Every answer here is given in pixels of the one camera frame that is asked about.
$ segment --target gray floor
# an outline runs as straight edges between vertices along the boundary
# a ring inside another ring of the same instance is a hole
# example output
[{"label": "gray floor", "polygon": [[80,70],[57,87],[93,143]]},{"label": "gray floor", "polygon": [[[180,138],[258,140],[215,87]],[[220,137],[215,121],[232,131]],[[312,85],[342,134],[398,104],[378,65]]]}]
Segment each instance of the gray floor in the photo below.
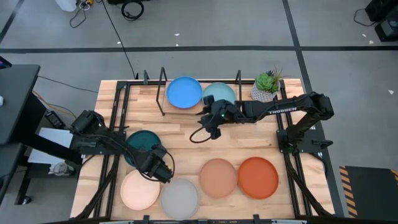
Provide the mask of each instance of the gray floor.
[{"label": "gray floor", "polygon": [[[0,2],[0,29],[17,0]],[[301,46],[396,45],[381,43],[372,27],[353,22],[356,9],[369,0],[289,0]],[[271,0],[153,0],[144,2],[145,13],[125,21],[116,6],[108,11],[126,47],[218,45],[293,46],[282,1]],[[63,12],[55,1],[25,0],[1,49],[71,49],[121,47],[101,4],[86,12],[79,28],[69,27],[75,12]],[[368,23],[361,12],[358,19]],[[285,77],[301,78],[294,51],[239,50],[194,52],[129,52],[136,72],[151,78],[166,69],[170,78],[244,78],[276,67]],[[82,88],[97,90],[100,80],[131,79],[123,53],[2,54],[12,63],[35,63],[40,75]],[[340,165],[398,169],[393,115],[398,109],[397,51],[303,52],[312,88],[330,96],[336,115],[323,123],[333,168]],[[396,93],[390,95],[388,90]],[[35,91],[49,103],[79,114],[93,109],[96,95],[38,79]],[[76,181],[35,180],[29,192],[31,205],[14,206],[22,173],[16,174],[0,207],[0,223],[43,223],[66,220]]]}]

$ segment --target blue plate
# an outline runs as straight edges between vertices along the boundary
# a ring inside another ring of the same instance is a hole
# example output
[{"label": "blue plate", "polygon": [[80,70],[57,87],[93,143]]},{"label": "blue plate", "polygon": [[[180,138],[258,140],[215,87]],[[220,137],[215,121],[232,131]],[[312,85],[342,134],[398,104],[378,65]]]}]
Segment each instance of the blue plate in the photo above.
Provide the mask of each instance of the blue plate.
[{"label": "blue plate", "polygon": [[179,77],[167,87],[167,99],[181,109],[195,106],[201,99],[201,85],[191,77]]}]

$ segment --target cable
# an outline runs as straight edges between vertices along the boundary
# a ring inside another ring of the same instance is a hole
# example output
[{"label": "cable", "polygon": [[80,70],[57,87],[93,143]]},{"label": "cable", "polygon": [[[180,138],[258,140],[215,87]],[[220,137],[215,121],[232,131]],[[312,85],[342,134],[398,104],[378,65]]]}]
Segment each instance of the cable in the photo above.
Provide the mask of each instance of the cable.
[{"label": "cable", "polygon": [[104,2],[103,0],[101,0],[101,2],[102,2],[102,5],[104,6],[104,9],[105,9],[106,14],[108,15],[109,21],[111,21],[111,24],[112,24],[112,26],[113,26],[113,29],[114,29],[116,35],[118,36],[118,39],[119,39],[119,41],[120,41],[120,44],[122,45],[123,52],[124,52],[124,54],[125,54],[125,56],[126,56],[126,58],[127,58],[127,61],[129,62],[129,65],[130,65],[130,68],[131,68],[131,71],[132,71],[132,75],[133,75],[134,79],[136,79],[136,78],[137,78],[137,77],[136,77],[136,73],[134,72],[134,69],[132,68],[130,59],[129,59],[129,57],[127,56],[126,49],[124,48],[123,42],[122,42],[122,40],[121,40],[121,38],[120,38],[120,35],[119,35],[118,31],[116,30],[116,27],[115,27],[114,24],[113,24],[113,21],[112,21],[112,19],[111,19],[111,16],[109,15],[108,10],[107,10],[107,8],[106,8],[106,6],[105,6],[105,2]]},{"label": "cable", "polygon": [[[136,165],[136,168],[137,168],[137,170],[138,170],[138,173],[140,173],[140,175],[141,175],[143,178],[145,178],[145,179],[147,179],[147,180],[149,180],[149,181],[153,181],[153,182],[160,182],[160,180],[154,180],[154,179],[151,179],[151,178],[148,178],[147,176],[145,176],[145,175],[147,175],[147,174],[145,174],[144,171],[142,171],[142,170],[138,167],[138,165],[137,165],[138,163],[136,162],[136,158],[135,158],[134,155],[129,151],[129,149],[126,148],[126,147],[124,147],[124,146],[122,146],[120,143],[118,143],[117,141],[115,141],[113,138],[111,138],[111,137],[109,137],[109,136],[102,135],[102,134],[88,134],[88,135],[83,135],[83,136],[84,136],[84,137],[87,137],[87,138],[106,138],[106,139],[111,140],[113,143],[117,144],[120,148],[122,148],[124,151],[126,151],[126,152],[129,154],[129,156],[130,156],[131,159],[132,159],[132,162]],[[172,159],[172,162],[173,162],[172,177],[173,177],[173,176],[174,176],[174,172],[175,172],[175,162],[174,162],[174,158],[173,158],[173,156],[172,156],[169,152],[167,152],[167,151],[164,151],[164,152],[166,152],[166,153],[170,156],[170,158]]]},{"label": "cable", "polygon": [[63,106],[55,105],[55,104],[52,104],[52,103],[48,103],[48,104],[49,104],[50,106],[56,106],[56,107],[59,107],[59,108],[62,108],[62,109],[64,109],[64,110],[69,111],[69,112],[72,114],[72,116],[73,116],[75,119],[77,119],[76,115],[75,115],[70,109],[68,109],[68,108],[66,108],[66,107],[63,107]]},{"label": "cable", "polygon": [[219,109],[218,109],[217,113],[215,113],[215,115],[214,115],[213,117],[211,117],[211,119],[209,120],[209,122],[207,122],[206,125],[204,125],[204,126],[198,128],[196,131],[194,131],[194,132],[191,134],[191,136],[189,136],[189,141],[191,141],[192,143],[196,143],[196,144],[204,143],[204,142],[209,141],[209,140],[211,139],[211,135],[210,135],[210,137],[208,137],[208,138],[206,138],[206,139],[204,139],[204,140],[201,140],[201,141],[194,141],[194,140],[192,140],[192,137],[193,137],[194,135],[196,135],[196,133],[198,133],[200,130],[202,130],[203,128],[205,128],[206,126],[208,126],[208,125],[211,123],[211,121],[214,119],[214,117],[220,112],[221,109],[222,109],[222,108],[219,108]]},{"label": "cable", "polygon": [[[82,1],[82,2],[79,4],[79,10],[76,12],[75,16],[73,16],[73,18],[71,18],[71,19],[69,20],[69,25],[70,25],[70,27],[76,28],[76,27],[80,26],[82,23],[84,23],[84,21],[86,21],[86,12],[85,12],[85,11],[87,11],[87,10],[89,10],[89,9],[90,9],[90,5],[87,4],[86,1]],[[83,15],[85,16],[85,18],[84,18],[79,24],[77,24],[76,26],[73,26],[73,25],[72,25],[72,21],[76,18],[76,16],[79,14],[80,11],[83,11]]]},{"label": "cable", "polygon": [[370,27],[370,26],[373,26],[373,24],[375,24],[377,21],[375,21],[375,22],[373,22],[372,24],[370,24],[370,25],[366,25],[366,24],[363,24],[362,22],[359,22],[359,21],[357,21],[355,18],[356,18],[356,14],[357,14],[357,12],[358,11],[360,11],[360,10],[365,10],[365,8],[364,9],[358,9],[357,11],[355,11],[355,13],[354,13],[354,22],[356,22],[357,24],[360,24],[360,25],[362,25],[362,26],[365,26],[365,27]]},{"label": "cable", "polygon": [[[53,105],[53,104],[51,104],[51,103],[47,103],[47,102],[44,100],[44,98],[43,98],[40,94],[38,94],[36,91],[32,90],[32,92],[39,98],[39,100],[41,100],[43,103],[45,103],[49,108],[52,108],[52,109],[54,109],[54,110],[56,110],[56,111],[59,111],[59,112],[61,112],[61,113],[65,113],[65,114],[67,114],[67,115],[69,115],[69,116],[72,116],[72,117],[74,117],[74,118],[76,119],[76,115],[75,115],[72,111],[70,111],[68,108],[64,108],[63,106],[58,106],[58,105]],[[59,108],[63,108],[63,109],[65,109],[65,110],[69,111],[70,113],[67,113],[67,112],[65,112],[65,111],[62,111],[62,110],[56,108],[55,106],[58,106]]]},{"label": "cable", "polygon": [[192,142],[192,143],[204,143],[204,142],[206,142],[206,141],[208,141],[208,140],[210,140],[211,139],[211,136],[210,137],[208,137],[208,138],[206,138],[206,139],[204,139],[204,140],[201,140],[201,141],[194,141],[194,140],[192,140],[192,137],[196,134],[196,133],[198,133],[200,130],[202,130],[203,128],[205,128],[205,127],[200,127],[200,128],[198,128],[196,131],[194,131],[192,134],[191,134],[191,136],[189,136],[189,140]]},{"label": "cable", "polygon": [[86,162],[90,161],[90,159],[92,159],[93,157],[95,157],[95,155],[91,155],[88,159],[86,159],[86,160],[81,164],[81,166],[83,167],[83,166],[86,164]]},{"label": "cable", "polygon": [[55,80],[52,80],[52,79],[50,79],[50,78],[40,76],[40,75],[38,75],[38,77],[44,78],[44,79],[46,79],[46,80],[48,80],[48,81],[51,81],[51,82],[56,82],[56,83],[59,83],[59,84],[62,84],[62,85],[66,85],[66,86],[69,86],[70,88],[74,88],[74,89],[77,89],[77,90],[83,90],[83,91],[89,91],[89,92],[92,92],[92,93],[98,93],[97,91],[87,90],[87,89],[83,89],[83,88],[78,88],[78,87],[71,86],[71,85],[69,85],[69,84],[66,84],[66,83],[63,83],[63,82],[60,82],[60,81],[55,81]]},{"label": "cable", "polygon": [[[126,6],[130,3],[136,3],[136,4],[140,5],[141,11],[139,12],[138,15],[133,16],[132,14],[130,14],[130,12],[124,10],[126,8]],[[123,3],[121,10],[122,10],[122,16],[125,20],[135,21],[138,18],[140,18],[142,16],[142,14],[144,13],[144,5],[142,4],[142,2],[140,0],[127,0]]]}]

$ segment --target succulent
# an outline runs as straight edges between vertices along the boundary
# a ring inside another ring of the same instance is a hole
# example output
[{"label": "succulent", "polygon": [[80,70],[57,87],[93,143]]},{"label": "succulent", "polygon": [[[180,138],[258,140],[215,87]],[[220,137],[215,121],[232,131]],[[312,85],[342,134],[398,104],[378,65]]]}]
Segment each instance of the succulent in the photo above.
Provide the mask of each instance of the succulent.
[{"label": "succulent", "polygon": [[257,76],[256,86],[259,90],[275,93],[279,90],[278,82],[281,77],[280,72],[276,68],[269,70]]}]

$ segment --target tan plate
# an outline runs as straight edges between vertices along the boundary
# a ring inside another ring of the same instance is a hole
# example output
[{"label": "tan plate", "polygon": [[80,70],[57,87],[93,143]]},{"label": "tan plate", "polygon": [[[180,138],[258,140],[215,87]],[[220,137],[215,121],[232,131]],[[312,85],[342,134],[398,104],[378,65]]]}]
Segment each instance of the tan plate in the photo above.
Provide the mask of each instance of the tan plate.
[{"label": "tan plate", "polygon": [[212,159],[201,168],[200,187],[212,198],[226,197],[238,184],[238,176],[232,164],[224,159]]},{"label": "tan plate", "polygon": [[138,170],[130,172],[123,180],[120,196],[133,210],[143,210],[153,205],[159,196],[160,183],[143,178]]}]

